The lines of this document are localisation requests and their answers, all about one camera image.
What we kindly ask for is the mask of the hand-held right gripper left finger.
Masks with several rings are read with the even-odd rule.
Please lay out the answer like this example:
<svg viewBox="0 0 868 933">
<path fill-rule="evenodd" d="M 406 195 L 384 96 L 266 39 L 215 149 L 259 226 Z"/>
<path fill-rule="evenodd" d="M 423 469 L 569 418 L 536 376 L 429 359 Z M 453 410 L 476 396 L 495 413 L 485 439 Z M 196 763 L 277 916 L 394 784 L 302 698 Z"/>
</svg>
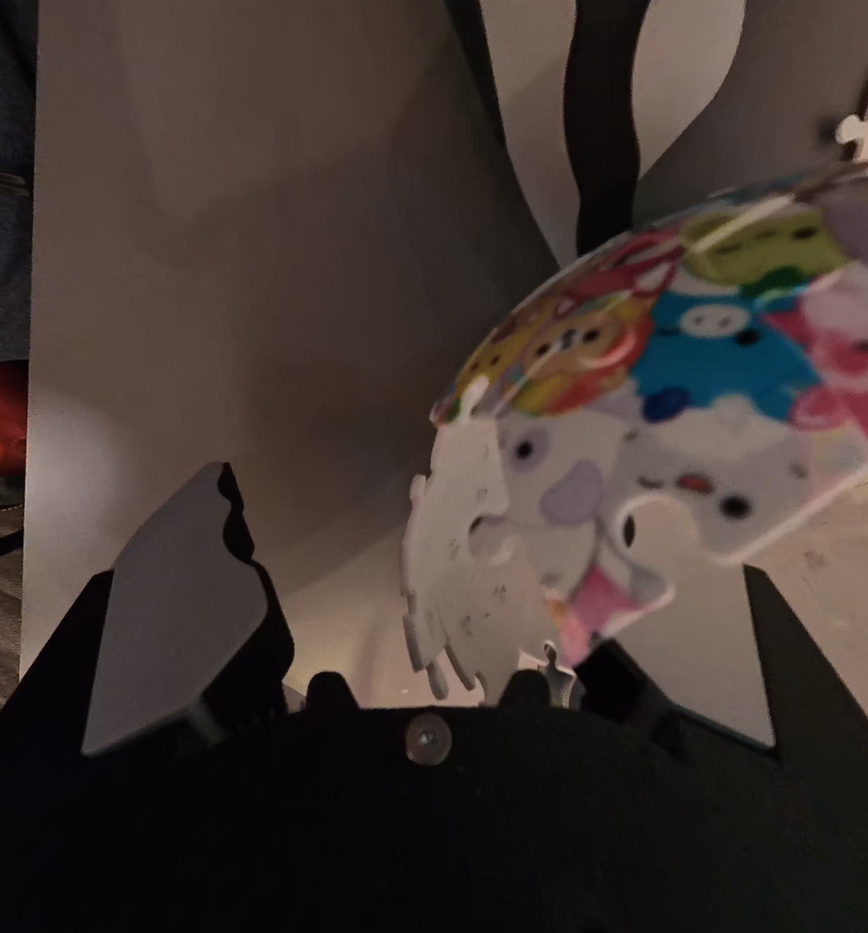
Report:
<svg viewBox="0 0 868 933">
<path fill-rule="evenodd" d="M 207 743 L 288 712 L 293 640 L 227 463 L 204 466 L 112 566 L 82 752 L 171 724 Z"/>
</svg>

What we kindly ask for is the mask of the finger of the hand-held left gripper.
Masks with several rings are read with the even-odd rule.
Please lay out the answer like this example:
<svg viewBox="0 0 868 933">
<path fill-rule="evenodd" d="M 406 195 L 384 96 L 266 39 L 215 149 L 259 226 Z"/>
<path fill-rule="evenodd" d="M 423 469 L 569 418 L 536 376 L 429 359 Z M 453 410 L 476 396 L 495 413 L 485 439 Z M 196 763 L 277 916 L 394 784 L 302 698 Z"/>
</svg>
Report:
<svg viewBox="0 0 868 933">
<path fill-rule="evenodd" d="M 506 149 L 562 268 L 630 227 L 645 1 L 479 2 Z"/>
</svg>

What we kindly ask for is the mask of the partly built puzzle ball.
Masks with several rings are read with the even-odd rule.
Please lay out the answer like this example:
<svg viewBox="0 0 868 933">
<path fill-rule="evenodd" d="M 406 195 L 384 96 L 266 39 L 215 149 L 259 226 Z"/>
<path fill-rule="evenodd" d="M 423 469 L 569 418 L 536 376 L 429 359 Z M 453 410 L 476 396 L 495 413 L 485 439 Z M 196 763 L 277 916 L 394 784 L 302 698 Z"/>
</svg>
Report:
<svg viewBox="0 0 868 933">
<path fill-rule="evenodd" d="M 491 329 L 430 411 L 400 546 L 435 703 L 521 668 L 615 705 L 629 626 L 868 479 L 868 161 L 726 190 L 625 232 Z"/>
</svg>

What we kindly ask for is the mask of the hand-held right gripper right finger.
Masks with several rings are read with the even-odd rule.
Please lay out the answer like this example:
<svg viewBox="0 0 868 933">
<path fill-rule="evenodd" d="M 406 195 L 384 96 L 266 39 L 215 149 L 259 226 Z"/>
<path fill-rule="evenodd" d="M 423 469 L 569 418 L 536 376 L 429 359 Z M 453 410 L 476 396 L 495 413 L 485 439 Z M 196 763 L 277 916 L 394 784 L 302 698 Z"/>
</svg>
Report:
<svg viewBox="0 0 868 933">
<path fill-rule="evenodd" d="M 686 575 L 672 601 L 604 641 L 579 682 L 584 708 L 615 721 L 673 706 L 759 747 L 775 742 L 741 565 Z"/>
</svg>

